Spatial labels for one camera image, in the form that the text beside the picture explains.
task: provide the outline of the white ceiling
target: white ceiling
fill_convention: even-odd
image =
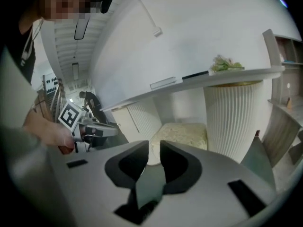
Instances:
[[[113,0],[106,14],[91,14],[85,36],[75,40],[76,21],[44,22],[42,41],[48,60],[57,78],[62,78],[66,93],[86,88],[89,79],[90,60],[103,28],[123,0]],[[73,78],[72,63],[79,63],[79,79]]]

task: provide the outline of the green plant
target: green plant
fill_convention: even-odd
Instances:
[[[214,72],[223,71],[223,70],[243,70],[244,67],[239,63],[233,63],[230,58],[225,58],[221,55],[218,55],[214,58],[214,64],[211,67],[211,70]]]

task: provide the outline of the white shelf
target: white shelf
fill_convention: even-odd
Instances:
[[[265,79],[274,79],[281,76],[281,73],[285,70],[284,66],[272,66],[268,69],[256,69],[256,70],[242,70],[242,71],[230,71],[226,73],[215,74],[213,76],[201,75],[194,78],[184,80],[182,83],[174,84],[172,86],[164,87],[158,90],[154,90],[148,93],[137,95],[131,98],[127,98],[113,105],[108,105],[101,108],[100,111],[109,111],[117,108],[121,108],[126,105],[133,104],[148,97],[154,97],[159,94],[174,93],[183,90],[193,89],[197,87],[211,87],[222,84],[230,84],[246,81],[261,81]]]

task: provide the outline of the white wall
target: white wall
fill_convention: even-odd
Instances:
[[[97,42],[91,61],[92,84],[103,106],[149,91],[156,81],[207,70],[217,54],[239,61],[246,69],[268,68],[262,33],[269,28],[275,34],[301,39],[278,0],[142,1],[163,34],[153,36],[152,24],[137,0],[121,4]],[[264,91],[261,136],[271,112],[267,102],[271,81],[265,82]],[[182,106],[183,97],[180,93],[174,98],[173,110],[197,108]],[[186,115],[194,117],[195,110]]]
[[[39,27],[40,20],[36,21],[33,25],[33,31]],[[52,67],[48,61],[48,58],[45,53],[44,45],[42,43],[40,32],[36,36],[34,40],[34,48],[35,48],[35,66],[34,72],[31,80],[32,88],[37,91],[42,88],[42,76],[53,73]]]
[[[206,124],[206,107],[202,88],[154,97],[162,124],[200,122]]]

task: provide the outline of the hand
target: hand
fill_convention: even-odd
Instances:
[[[74,148],[74,140],[69,129],[64,125],[46,120],[34,110],[28,113],[23,129],[36,135],[46,145]]]

